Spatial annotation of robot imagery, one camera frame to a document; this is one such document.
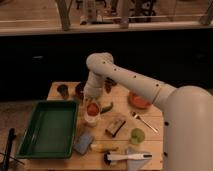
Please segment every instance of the chair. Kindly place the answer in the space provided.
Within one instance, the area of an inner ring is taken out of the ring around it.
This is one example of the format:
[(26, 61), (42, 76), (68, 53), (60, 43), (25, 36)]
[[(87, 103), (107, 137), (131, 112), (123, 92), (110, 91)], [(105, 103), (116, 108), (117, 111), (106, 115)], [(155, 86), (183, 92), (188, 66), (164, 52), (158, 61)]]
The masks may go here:
[[(106, 3), (106, 0), (96, 0), (96, 2), (104, 2), (104, 8), (106, 8), (107, 6), (107, 3)], [(77, 9), (80, 8), (80, 4), (83, 3), (83, 0), (76, 0), (76, 4), (77, 4)]]
[[(155, 16), (156, 12), (153, 10), (154, 3), (156, 3), (156, 0), (141, 0), (138, 4), (136, 4), (136, 0), (131, 0), (135, 4), (135, 9), (131, 9), (131, 11), (134, 11), (133, 16)], [(150, 22), (151, 17), (147, 17), (145, 22)]]

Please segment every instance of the black pole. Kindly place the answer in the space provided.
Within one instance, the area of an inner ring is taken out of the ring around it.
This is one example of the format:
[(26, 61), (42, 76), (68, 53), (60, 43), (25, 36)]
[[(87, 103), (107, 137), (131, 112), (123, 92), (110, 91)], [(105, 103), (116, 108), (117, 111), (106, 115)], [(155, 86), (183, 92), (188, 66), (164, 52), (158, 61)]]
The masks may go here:
[(11, 153), (11, 149), (12, 149), (12, 143), (13, 143), (13, 140), (15, 139), (15, 137), (16, 137), (15, 136), (15, 129), (11, 128), (9, 130), (9, 134), (8, 134), (8, 138), (7, 138), (7, 145), (6, 145), (5, 155), (4, 155), (3, 163), (2, 163), (2, 171), (8, 170), (10, 153)]

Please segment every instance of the fork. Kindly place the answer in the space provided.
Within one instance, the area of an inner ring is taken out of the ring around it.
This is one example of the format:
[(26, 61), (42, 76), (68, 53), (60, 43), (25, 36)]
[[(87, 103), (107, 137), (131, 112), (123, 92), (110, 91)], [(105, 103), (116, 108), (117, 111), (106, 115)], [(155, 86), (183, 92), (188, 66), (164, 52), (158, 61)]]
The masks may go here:
[(158, 133), (158, 129), (154, 128), (153, 126), (151, 126), (149, 123), (147, 123), (142, 117), (140, 117), (136, 112), (131, 112), (131, 115), (135, 118), (140, 120), (141, 122), (143, 122), (146, 126), (148, 126), (149, 128), (151, 128), (154, 132)]

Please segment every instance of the red object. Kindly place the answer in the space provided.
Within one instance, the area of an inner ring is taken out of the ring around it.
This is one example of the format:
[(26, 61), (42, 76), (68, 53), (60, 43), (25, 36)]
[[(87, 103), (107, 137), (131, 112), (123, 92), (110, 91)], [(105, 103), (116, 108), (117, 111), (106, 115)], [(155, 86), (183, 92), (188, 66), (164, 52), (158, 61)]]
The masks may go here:
[(129, 103), (136, 107), (136, 108), (140, 108), (140, 109), (147, 109), (151, 103), (141, 97), (139, 97), (137, 94), (133, 93), (133, 92), (129, 92)]
[(90, 103), (87, 106), (87, 113), (89, 116), (96, 116), (100, 112), (99, 107), (96, 103)]

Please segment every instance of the orange bowl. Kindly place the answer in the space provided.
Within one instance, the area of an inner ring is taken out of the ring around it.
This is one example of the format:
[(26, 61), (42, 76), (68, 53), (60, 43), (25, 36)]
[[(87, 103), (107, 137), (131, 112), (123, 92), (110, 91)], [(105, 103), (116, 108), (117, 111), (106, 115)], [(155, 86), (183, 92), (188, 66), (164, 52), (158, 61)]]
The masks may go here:
[(149, 101), (141, 98), (132, 91), (129, 92), (128, 100), (132, 106), (139, 109), (147, 109), (151, 105)]

